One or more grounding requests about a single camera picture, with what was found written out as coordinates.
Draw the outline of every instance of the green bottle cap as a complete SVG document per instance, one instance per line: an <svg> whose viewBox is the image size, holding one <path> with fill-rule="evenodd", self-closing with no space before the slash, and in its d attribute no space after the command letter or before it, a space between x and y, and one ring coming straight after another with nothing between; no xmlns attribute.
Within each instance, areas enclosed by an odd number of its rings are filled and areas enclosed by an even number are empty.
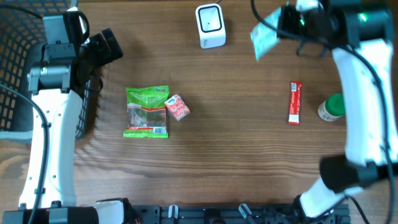
<svg viewBox="0 0 398 224"><path fill-rule="evenodd" d="M346 113L343 95L341 93L331 95L326 100L325 108L333 116L343 116Z"/></svg>

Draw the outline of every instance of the green light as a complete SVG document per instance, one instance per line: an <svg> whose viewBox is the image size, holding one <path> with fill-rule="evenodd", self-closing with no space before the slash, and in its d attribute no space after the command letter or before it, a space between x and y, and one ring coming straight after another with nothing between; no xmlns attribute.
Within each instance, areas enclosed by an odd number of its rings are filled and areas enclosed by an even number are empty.
<svg viewBox="0 0 398 224"><path fill-rule="evenodd" d="M362 21L366 22L367 21L367 17L364 13L359 13L359 17L362 19Z"/></svg>

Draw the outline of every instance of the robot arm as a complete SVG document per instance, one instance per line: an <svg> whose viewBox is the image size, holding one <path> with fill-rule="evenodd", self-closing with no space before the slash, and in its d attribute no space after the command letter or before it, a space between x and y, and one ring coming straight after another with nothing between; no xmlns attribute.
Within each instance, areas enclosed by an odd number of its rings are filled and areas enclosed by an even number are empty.
<svg viewBox="0 0 398 224"><path fill-rule="evenodd" d="M90 87L86 83L90 83L91 74L95 69L122 57L123 53L110 29L102 31L103 36L97 34L88 38L89 30L84 28L89 27L88 21L77 8L62 14L45 16L43 20L47 44L43 46L43 56L38 57L42 60L33 64L28 79L32 101L47 118L49 147L47 160L42 161L44 127L38 112L34 110L29 170L19 199L19 208L23 211L31 211L34 208L44 162L44 187L39 195L39 209L44 211L43 208L66 208L69 209L67 214L79 216L80 212L86 213L87 220L94 216L105 221L112 217L121 217L123 221L124 205L120 201L73 209L76 206L73 180L75 134L76 126L80 125L79 118L85 117L82 113L86 113L82 110L83 95Z"/></svg>
<svg viewBox="0 0 398 224"><path fill-rule="evenodd" d="M392 44L386 43L382 39L365 41L361 43L358 53L363 55L376 68L382 81L390 121L388 127L391 144L390 157L396 163L398 139L390 75ZM377 166L385 165L386 157L380 148L380 145L383 145L382 105L378 90L373 83L374 80L369 70L356 57L344 50L333 50L333 58L339 70L346 102L345 158L350 164L359 167L366 167L368 162L374 162ZM315 218L327 212L347 195L354 195L363 191L360 186L336 190L338 193L331 190L334 185L338 185L335 182L339 182L346 177L345 170L342 171L343 173L335 169L333 177L324 174L326 176L323 178L327 180L319 178L310 190L302 194L300 202L306 217ZM325 185L324 181L328 181L329 187Z"/></svg>
<svg viewBox="0 0 398 224"><path fill-rule="evenodd" d="M296 9L309 11L307 15L301 14L301 18L307 19L306 23L309 23L308 27L301 27L302 32L330 42L353 45L357 47L355 51L374 67L386 98L389 157L396 170L398 138L391 90L393 54L390 43L393 38L391 13L385 6L376 6L375 10L367 11L369 7L357 6L358 3L360 1L339 3L298 0ZM333 17L335 22L332 25L326 22L330 17ZM330 30L338 22L341 28ZM385 172L387 158L381 149L385 143L383 104L374 77L358 58L347 51L335 48L332 54L339 71L346 102L345 156L321 161L321 178L300 197L303 216L307 218L316 218L328 213L347 196L358 194L363 188L387 177Z"/></svg>

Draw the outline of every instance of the small bottle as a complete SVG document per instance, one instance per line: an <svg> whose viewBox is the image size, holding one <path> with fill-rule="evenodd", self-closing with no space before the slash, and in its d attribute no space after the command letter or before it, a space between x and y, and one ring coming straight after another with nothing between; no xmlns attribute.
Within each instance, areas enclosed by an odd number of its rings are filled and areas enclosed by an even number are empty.
<svg viewBox="0 0 398 224"><path fill-rule="evenodd" d="M336 121L346 113L341 93L333 94L318 108L319 117L325 121Z"/></svg>

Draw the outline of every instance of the cable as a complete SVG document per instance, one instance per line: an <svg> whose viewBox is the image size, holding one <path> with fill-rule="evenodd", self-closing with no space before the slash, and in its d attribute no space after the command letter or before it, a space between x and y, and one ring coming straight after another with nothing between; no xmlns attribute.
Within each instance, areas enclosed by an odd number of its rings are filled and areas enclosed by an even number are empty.
<svg viewBox="0 0 398 224"><path fill-rule="evenodd" d="M0 4L0 9L14 9L14 10L18 10L18 11L21 11L21 12L24 12L24 13L28 13L28 14L30 14L30 15L32 15L32 16L38 18L38 19L43 20L43 17L42 17L41 15L39 15L39 14L37 14L37 13L35 13L35 12L32 12L32 11L29 11L29 10L27 10L27 9L18 7L18 6L12 6L12 5L8 5L8 4Z"/></svg>
<svg viewBox="0 0 398 224"><path fill-rule="evenodd" d="M254 16L256 17L256 19L261 22L262 24L264 24L266 27L276 31L279 35L283 35L287 38L290 39L294 39L294 40L301 40L301 41L309 41L309 42L314 42L317 44L322 44L324 47L328 48L328 49L334 49L334 48L340 48L346 52L348 52L349 54L352 54L353 56L355 56L359 61L361 61L366 68L369 69L369 71L372 74L372 77L374 79L374 84L380 94L380 99L381 99L381 106L382 106L382 116L383 116L383 125L384 125L384 137L383 137L383 141L384 141L384 146L381 147L381 150L384 151L384 155L386 157L387 160L387 169L388 169L388 180L390 183L390 202L389 202L389 211L387 214L387 220L386 223L389 224L392 221L392 215L394 213L394 207L395 207L395 182L394 182L394 173L392 170L392 161L389 155L389 150L390 150L390 145L389 145L389 128L388 128L388 117L387 117L387 103L386 103L386 96L384 95L384 92L382 90L382 83L380 80L379 75L377 74L377 72L375 71L375 69L373 68L373 66L359 53L357 53L357 51L345 46L345 45L336 45L336 44L331 44L325 41L321 41L318 39L314 39L311 37L302 37L296 34L292 34L290 32L286 32L284 30L280 30L277 29L276 27L270 25L269 23L267 23L257 12L256 7L254 5L254 0L251 0L251 9L253 11Z"/></svg>
<svg viewBox="0 0 398 224"><path fill-rule="evenodd" d="M42 198L42 193L43 193L44 175L45 175L44 171L45 171L45 167L47 165L47 154L49 151L49 123L48 123L47 118L45 117L43 111L31 99L26 98L24 95L18 93L15 90L10 89L9 87L3 85L2 83L0 83L0 88L4 88L4 89L8 90L11 93L16 94L17 96L24 99L26 102L30 103L33 106L33 108L35 108L35 110L38 112L38 114L42 120L42 126L43 126L43 131L44 131L43 156L42 156L42 165L40 167L39 181L37 183L36 199L35 199L32 213L30 214L30 218L29 218L29 222L28 222L29 224L32 224L34 221L35 213L39 207L40 199Z"/></svg>
<svg viewBox="0 0 398 224"><path fill-rule="evenodd" d="M351 200L354 202L354 205L355 205L356 208L358 209L359 214L361 214L361 216L362 216L363 222L365 222L365 224L370 224L368 218L366 218L365 213L363 212L361 206L360 206L359 203L355 200L355 198L352 197L352 196L348 196L348 198L351 199Z"/></svg>

